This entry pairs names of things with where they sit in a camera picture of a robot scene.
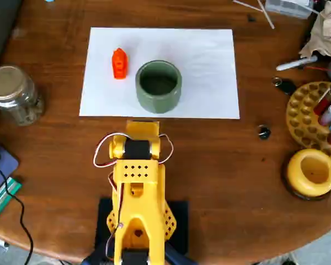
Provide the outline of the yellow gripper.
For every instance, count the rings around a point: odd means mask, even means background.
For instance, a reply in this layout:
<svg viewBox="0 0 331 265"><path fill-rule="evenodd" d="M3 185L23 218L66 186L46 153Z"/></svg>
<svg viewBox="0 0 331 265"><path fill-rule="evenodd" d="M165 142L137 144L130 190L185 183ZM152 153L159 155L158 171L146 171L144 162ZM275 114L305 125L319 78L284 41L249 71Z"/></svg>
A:
<svg viewBox="0 0 331 265"><path fill-rule="evenodd" d="M126 123L126 134L131 138L155 138L159 135L158 121L134 121Z"/></svg>

